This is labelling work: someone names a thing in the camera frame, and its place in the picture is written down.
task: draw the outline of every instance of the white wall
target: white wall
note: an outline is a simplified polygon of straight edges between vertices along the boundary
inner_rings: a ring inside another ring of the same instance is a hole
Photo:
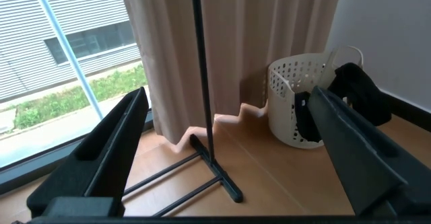
[[[431,0],[339,0],[327,50],[346,44],[378,87],[431,112]]]

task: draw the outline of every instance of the window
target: window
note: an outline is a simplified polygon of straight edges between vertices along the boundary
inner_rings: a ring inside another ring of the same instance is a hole
[[[130,22],[102,26],[69,34],[66,37],[77,58],[135,43]],[[45,40],[45,44],[57,64],[67,62],[57,38]]]

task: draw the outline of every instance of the wooden floor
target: wooden floor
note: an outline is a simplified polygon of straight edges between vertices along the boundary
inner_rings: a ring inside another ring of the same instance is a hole
[[[431,167],[431,133],[396,116],[380,129]],[[205,142],[203,128],[190,128],[178,145],[154,132],[143,135],[127,186],[191,155],[191,133]],[[168,215],[353,214],[325,148],[302,150],[279,142],[264,109],[243,105],[239,117],[216,116],[214,141],[217,160],[243,191],[244,202],[234,203],[216,184]],[[211,178],[205,163],[195,159],[125,196],[125,215],[152,215]],[[0,196],[0,223],[30,219],[26,198],[43,179]]]

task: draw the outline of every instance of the beige curtain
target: beige curtain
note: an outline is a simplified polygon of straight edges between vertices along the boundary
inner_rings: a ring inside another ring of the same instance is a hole
[[[276,59],[324,49],[338,0],[202,0],[213,113],[261,107]],[[177,143],[205,126],[191,0],[125,0],[156,132]]]

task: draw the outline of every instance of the white plastic basket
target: white plastic basket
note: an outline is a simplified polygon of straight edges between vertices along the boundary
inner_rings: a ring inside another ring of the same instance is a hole
[[[328,88],[335,78],[335,69],[344,63],[357,63],[363,67],[363,56],[359,49],[355,56],[344,53],[344,48],[333,52],[299,54],[279,59],[268,68],[268,118],[272,133],[283,143],[311,149],[323,145],[302,138],[296,126],[295,93],[311,92],[314,86]]]

